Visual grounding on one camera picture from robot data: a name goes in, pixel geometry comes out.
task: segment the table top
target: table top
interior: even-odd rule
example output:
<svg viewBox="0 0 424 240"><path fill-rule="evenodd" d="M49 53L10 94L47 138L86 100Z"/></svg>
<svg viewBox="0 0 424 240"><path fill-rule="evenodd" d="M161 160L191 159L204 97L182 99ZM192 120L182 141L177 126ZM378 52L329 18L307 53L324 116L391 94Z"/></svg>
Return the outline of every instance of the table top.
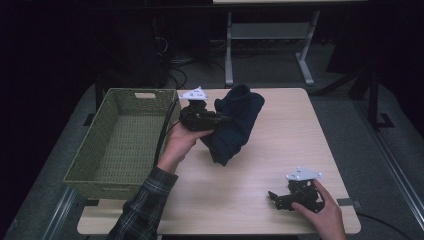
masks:
<svg viewBox="0 0 424 240"><path fill-rule="evenodd" d="M207 108L228 89L204 90ZM162 235L307 234L312 225L295 211L277 210L268 191L287 195L285 178L301 166L322 172L320 182L335 199L349 198L343 180L305 90L252 89L265 98L248 143L226 167L213 163L201 142L180 163L179 176L165 206ZM182 107L188 102L181 100ZM107 234L122 212L123 201L101 200L85 207L82 234ZM352 206L341 207L346 233L360 231Z"/></svg>

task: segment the folded fabric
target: folded fabric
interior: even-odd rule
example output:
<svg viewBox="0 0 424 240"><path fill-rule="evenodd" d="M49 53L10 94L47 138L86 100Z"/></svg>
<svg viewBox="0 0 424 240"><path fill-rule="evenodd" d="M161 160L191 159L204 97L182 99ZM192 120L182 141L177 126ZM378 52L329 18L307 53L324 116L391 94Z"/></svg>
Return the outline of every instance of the folded fabric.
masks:
<svg viewBox="0 0 424 240"><path fill-rule="evenodd" d="M232 122L201 138L209 148L214 162L226 166L240 152L241 147L249 140L264 103L265 99L258 93L251 92L245 84L233 87L222 100L215 100L216 112L221 116L231 117Z"/></svg>

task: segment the green wicker basket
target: green wicker basket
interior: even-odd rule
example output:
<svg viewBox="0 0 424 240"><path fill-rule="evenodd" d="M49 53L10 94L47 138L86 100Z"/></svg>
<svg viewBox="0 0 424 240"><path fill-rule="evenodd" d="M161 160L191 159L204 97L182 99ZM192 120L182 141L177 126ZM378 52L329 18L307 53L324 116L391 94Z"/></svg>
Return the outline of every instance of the green wicker basket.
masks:
<svg viewBox="0 0 424 240"><path fill-rule="evenodd" d="M87 198L130 199L153 168L163 122L177 98L175 90L109 89L64 182ZM178 102L170 124L180 110Z"/></svg>

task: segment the plaid sleeve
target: plaid sleeve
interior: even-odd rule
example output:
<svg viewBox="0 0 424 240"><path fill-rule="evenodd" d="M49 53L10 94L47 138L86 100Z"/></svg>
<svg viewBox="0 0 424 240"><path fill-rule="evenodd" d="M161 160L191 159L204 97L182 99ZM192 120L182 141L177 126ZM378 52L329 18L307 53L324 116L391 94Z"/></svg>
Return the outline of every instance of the plaid sleeve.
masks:
<svg viewBox="0 0 424 240"><path fill-rule="evenodd" d="M106 239L156 239L163 208L177 178L155 167L137 195L124 204Z"/></svg>

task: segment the human arm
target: human arm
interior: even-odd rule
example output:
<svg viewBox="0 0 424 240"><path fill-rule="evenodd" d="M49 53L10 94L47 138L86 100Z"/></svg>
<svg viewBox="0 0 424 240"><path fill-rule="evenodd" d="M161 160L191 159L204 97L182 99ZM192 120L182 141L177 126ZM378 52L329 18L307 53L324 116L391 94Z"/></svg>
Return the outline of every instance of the human arm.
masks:
<svg viewBox="0 0 424 240"><path fill-rule="evenodd" d="M107 239L156 239L157 228L169 193L177 181L175 170L196 140L211 131L190 132L180 123L170 131L165 150L156 167L135 197L123 206Z"/></svg>
<svg viewBox="0 0 424 240"><path fill-rule="evenodd" d="M342 210L318 180L314 180L314 185L325 202L324 208L314 213L296 202L292 207L314 225L322 240L346 240Z"/></svg>

